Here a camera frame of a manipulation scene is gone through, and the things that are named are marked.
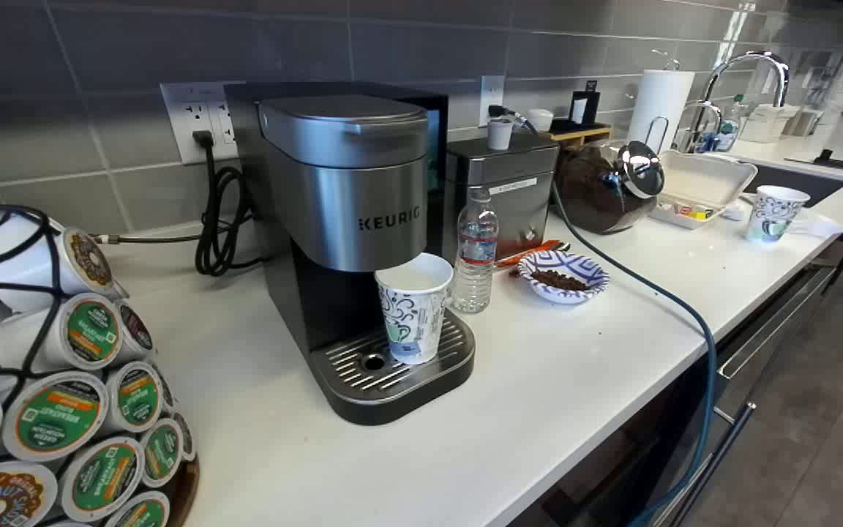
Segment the patterned paper cup on Keurig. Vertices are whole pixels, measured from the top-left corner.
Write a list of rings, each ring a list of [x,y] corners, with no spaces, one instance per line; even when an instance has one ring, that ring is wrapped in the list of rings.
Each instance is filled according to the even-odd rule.
[[[452,280],[453,266],[430,251],[376,272],[389,354],[398,362],[436,357]]]

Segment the white paper towel roll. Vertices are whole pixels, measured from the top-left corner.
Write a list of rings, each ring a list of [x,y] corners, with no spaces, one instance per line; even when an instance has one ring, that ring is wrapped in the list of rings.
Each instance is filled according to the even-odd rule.
[[[686,115],[692,86],[692,70],[648,70],[639,83],[628,138],[648,143],[653,153],[667,150]]]

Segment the chrome sink faucet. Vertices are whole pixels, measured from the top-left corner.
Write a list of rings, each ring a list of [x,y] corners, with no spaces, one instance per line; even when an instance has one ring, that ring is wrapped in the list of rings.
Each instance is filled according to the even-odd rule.
[[[746,112],[758,105],[786,109],[792,64],[774,49],[746,49],[718,61],[698,100],[698,115],[686,153],[707,153],[736,102]]]

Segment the blue patterned bowl with grounds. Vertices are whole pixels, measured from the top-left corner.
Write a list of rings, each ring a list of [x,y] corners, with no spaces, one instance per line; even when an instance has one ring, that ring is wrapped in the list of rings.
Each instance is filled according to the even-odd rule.
[[[554,305],[587,305],[606,285],[606,272],[595,261],[565,250],[521,258],[519,275],[540,299]]]

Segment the glass coffee bean jar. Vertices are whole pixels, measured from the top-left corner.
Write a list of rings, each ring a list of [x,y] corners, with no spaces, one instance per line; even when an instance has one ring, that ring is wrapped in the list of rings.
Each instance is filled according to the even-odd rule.
[[[563,150],[556,190],[575,225],[616,235],[657,204],[664,190],[664,166],[645,141]]]

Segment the orange red tool on counter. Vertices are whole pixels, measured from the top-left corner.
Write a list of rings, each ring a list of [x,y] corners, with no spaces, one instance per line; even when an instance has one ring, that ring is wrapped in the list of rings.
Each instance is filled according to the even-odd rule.
[[[512,251],[512,254],[499,258],[494,270],[512,270],[512,266],[519,266],[521,258],[527,258],[527,254],[533,254],[533,251],[550,251],[550,250],[563,250],[563,245],[568,245],[568,244],[563,244],[563,241],[544,241],[544,244],[540,244],[540,245],[527,245],[527,250],[521,250],[521,251]]]

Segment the steel coffee grinder box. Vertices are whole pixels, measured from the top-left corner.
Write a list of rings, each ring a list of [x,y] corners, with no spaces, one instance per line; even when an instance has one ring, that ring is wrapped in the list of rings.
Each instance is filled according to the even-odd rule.
[[[468,187],[483,184],[502,220],[499,254],[540,245],[549,225],[550,184],[559,147],[543,135],[515,135],[499,153],[487,138],[458,141],[446,156],[443,250],[458,250],[458,217]]]

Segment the silver Keurig coffee maker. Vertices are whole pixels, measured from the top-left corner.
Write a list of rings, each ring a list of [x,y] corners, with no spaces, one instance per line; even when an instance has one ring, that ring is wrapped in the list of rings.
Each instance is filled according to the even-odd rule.
[[[468,380],[471,327],[436,318],[433,357],[389,346],[376,275],[430,245],[448,100],[414,90],[263,96],[244,147],[266,231],[266,291],[336,415],[395,422]]]

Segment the K-cup pod carousel rack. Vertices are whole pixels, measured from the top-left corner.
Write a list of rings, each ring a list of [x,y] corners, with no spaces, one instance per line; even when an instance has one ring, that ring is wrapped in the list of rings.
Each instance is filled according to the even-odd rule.
[[[101,241],[0,198],[0,527],[186,527],[194,430]]]

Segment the white wall outlet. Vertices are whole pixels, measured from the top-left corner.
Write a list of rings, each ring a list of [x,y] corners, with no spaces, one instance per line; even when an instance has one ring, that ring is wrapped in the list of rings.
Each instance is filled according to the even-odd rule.
[[[218,160],[231,160],[237,156],[231,109],[221,83],[161,83],[161,100],[186,165],[206,160],[196,133],[215,138]]]

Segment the clear plastic water bottle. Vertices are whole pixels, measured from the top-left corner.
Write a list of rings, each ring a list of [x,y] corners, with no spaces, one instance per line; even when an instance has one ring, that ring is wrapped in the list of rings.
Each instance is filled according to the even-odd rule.
[[[467,204],[458,213],[458,254],[452,307],[458,314],[480,314],[493,299],[493,272],[499,258],[502,220],[480,166],[471,171]]]

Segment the patterned paper cup near sink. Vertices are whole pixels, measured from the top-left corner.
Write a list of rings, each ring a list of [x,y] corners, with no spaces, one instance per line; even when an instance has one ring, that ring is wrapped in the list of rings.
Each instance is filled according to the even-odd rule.
[[[774,245],[786,238],[796,213],[805,207],[809,194],[781,184],[758,184],[753,213],[746,222],[746,241]]]

